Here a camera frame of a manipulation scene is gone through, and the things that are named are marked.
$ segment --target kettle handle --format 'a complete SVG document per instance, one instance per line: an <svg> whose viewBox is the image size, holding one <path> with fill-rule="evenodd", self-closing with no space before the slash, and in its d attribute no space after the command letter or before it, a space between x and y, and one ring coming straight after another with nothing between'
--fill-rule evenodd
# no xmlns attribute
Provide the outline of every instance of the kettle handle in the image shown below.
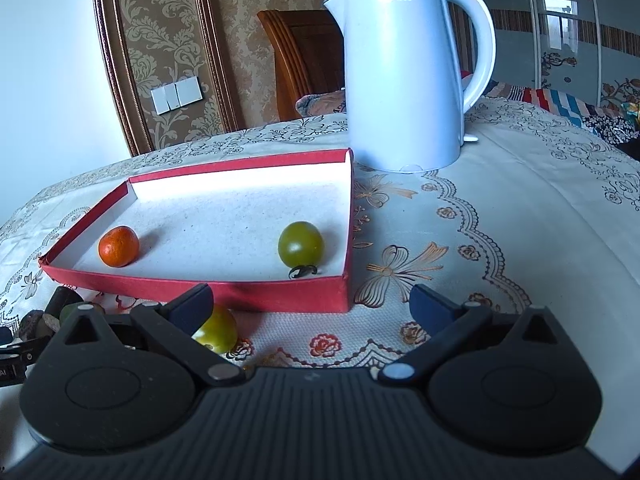
<svg viewBox="0 0 640 480"><path fill-rule="evenodd" d="M459 5L471 18L478 38L478 56L473 77L463 93L463 112L471 108L491 79L495 65L495 29L484 0L447 0Z"/></svg>

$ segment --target green tomato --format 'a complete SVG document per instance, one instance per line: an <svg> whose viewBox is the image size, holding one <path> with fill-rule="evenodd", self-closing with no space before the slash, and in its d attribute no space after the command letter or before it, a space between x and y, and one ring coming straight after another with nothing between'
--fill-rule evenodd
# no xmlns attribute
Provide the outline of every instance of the green tomato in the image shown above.
<svg viewBox="0 0 640 480"><path fill-rule="evenodd" d="M97 303L93 303L92 301L79 301L78 303L70 303L68 305L65 305L60 311L60 317L58 318L60 320L60 325L62 325L66 321L66 319L78 307L78 305L84 304L93 305L95 310L97 310L101 314L104 314L104 309L102 308L102 306L98 305Z"/></svg>
<svg viewBox="0 0 640 480"><path fill-rule="evenodd" d="M211 316L196 330L193 338L216 354L226 354L238 341L236 320L225 307L214 304Z"/></svg>
<svg viewBox="0 0 640 480"><path fill-rule="evenodd" d="M309 222L289 224L278 240L278 254L290 268L318 266L324 253L324 240L315 225Z"/></svg>

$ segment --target sliding wardrobe door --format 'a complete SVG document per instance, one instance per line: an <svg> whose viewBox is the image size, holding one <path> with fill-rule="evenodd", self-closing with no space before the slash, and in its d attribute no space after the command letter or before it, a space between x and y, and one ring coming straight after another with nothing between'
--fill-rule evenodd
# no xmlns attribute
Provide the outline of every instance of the sliding wardrobe door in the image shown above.
<svg viewBox="0 0 640 480"><path fill-rule="evenodd" d="M593 0L536 0L542 88L598 101L598 38Z"/></svg>
<svg viewBox="0 0 640 480"><path fill-rule="evenodd" d="M602 106L640 101L638 0L596 0L602 37Z"/></svg>
<svg viewBox="0 0 640 480"><path fill-rule="evenodd" d="M530 0L484 0L495 25L493 79L533 86L536 74Z"/></svg>

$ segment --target lace tablecloth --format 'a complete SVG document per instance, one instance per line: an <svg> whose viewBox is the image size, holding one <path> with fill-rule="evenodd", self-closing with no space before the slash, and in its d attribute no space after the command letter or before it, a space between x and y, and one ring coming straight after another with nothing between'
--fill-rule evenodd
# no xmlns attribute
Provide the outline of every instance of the lace tablecloth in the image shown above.
<svg viewBox="0 0 640 480"><path fill-rule="evenodd" d="M544 304L605 395L591 442L604 442L612 428L632 431L640 413L630 414L625 403L640 386L640 164L529 104L483 98L466 128L479 142L465 145L443 170L388 174L356 167L350 313L236 312L240 339L226 358L379 368L429 338L409 313L415 283L500 312ZM346 130L343 114L271 124L172 146L44 189L0 230L0 324L17 331L28 311L44 309L57 284L37 258L124 178L343 147ZM78 293L112 312L144 303ZM609 461L624 462L640 442L609 447Z"/></svg>

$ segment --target wall switch panel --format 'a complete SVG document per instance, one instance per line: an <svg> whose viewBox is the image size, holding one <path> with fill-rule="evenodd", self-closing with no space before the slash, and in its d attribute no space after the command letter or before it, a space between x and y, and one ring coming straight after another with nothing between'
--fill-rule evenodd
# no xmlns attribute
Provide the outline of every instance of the wall switch panel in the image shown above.
<svg viewBox="0 0 640 480"><path fill-rule="evenodd" d="M154 106L156 107L156 113L158 115L164 114L171 109L169 108L169 103L166 101L164 86L161 86L160 88L154 88L151 91L151 98L154 100Z"/></svg>
<svg viewBox="0 0 640 480"><path fill-rule="evenodd" d="M202 92L200 92L200 84L196 76L188 79L183 79L175 84L178 92L178 100L180 106L185 106L202 99Z"/></svg>
<svg viewBox="0 0 640 480"><path fill-rule="evenodd" d="M165 85L164 94L166 95L166 101L169 103L169 108L171 110L180 108L180 101L178 101L178 93L175 89L175 83Z"/></svg>
<svg viewBox="0 0 640 480"><path fill-rule="evenodd" d="M154 100L156 113L160 115L169 110L175 110L181 106L200 101L202 92L200 91L198 78L194 76L177 83L169 83L160 88L154 88L151 91L151 97Z"/></svg>

